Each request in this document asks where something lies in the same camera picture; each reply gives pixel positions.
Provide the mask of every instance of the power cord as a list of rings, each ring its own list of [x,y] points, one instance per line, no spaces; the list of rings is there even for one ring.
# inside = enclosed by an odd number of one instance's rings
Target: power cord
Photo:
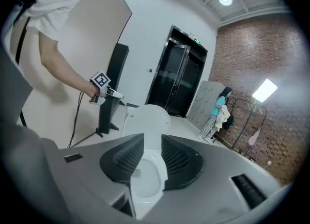
[[[69,143],[69,145],[68,145],[67,148],[70,148],[70,147],[71,147],[71,143],[72,143],[74,134],[75,134],[75,132],[76,132],[76,125],[77,125],[77,120],[78,120],[78,111],[79,111],[79,107],[80,107],[81,102],[82,102],[83,95],[84,95],[84,93],[83,93],[83,92],[80,92],[80,93],[79,93],[79,96],[78,96],[77,113],[76,113],[76,116],[75,116],[75,118],[74,118],[73,132],[72,132],[72,136],[71,136],[70,143]]]

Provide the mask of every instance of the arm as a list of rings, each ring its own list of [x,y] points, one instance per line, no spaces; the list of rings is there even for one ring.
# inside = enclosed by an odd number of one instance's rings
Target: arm
[[[86,93],[89,97],[94,97],[99,93],[98,89],[72,69],[58,51],[57,43],[57,41],[39,32],[39,50],[42,65],[59,81]]]

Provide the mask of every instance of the toilet lid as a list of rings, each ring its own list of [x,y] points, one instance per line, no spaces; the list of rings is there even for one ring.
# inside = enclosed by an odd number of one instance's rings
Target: toilet lid
[[[130,113],[124,123],[123,136],[136,133],[168,133],[171,120],[168,113],[157,105],[143,105]]]
[[[140,198],[156,195],[160,190],[160,178],[157,168],[150,161],[141,159],[131,176],[131,190]]]

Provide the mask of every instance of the black vent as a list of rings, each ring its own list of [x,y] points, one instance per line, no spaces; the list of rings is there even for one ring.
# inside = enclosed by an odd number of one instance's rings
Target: black vent
[[[233,176],[232,180],[251,209],[267,199],[245,174]]]
[[[194,149],[175,141],[173,136],[161,136],[161,156],[168,173],[166,191],[186,188],[202,173],[202,156]]]
[[[143,156],[143,149],[144,135],[133,136],[104,153],[100,158],[100,168],[112,181],[130,186],[130,178]]]

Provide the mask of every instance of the person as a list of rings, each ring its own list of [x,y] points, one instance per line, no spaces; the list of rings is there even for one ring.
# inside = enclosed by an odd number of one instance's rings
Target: person
[[[36,0],[22,17],[30,17],[27,31],[39,36],[41,64],[50,74],[89,97],[99,94],[99,89],[80,76],[58,50],[59,34],[69,12],[80,0]],[[6,40],[10,40],[13,27]]]
[[[209,119],[204,124],[202,130],[197,135],[197,138],[200,141],[205,141],[206,138],[211,138],[215,131],[217,130],[217,127],[215,127],[215,123],[217,120],[217,116],[219,114],[219,110],[223,105],[225,105],[225,100],[227,97],[229,97],[232,93],[232,89],[230,87],[225,87],[225,89],[222,91],[221,94],[219,94],[217,101],[212,108],[211,114],[209,116]]]

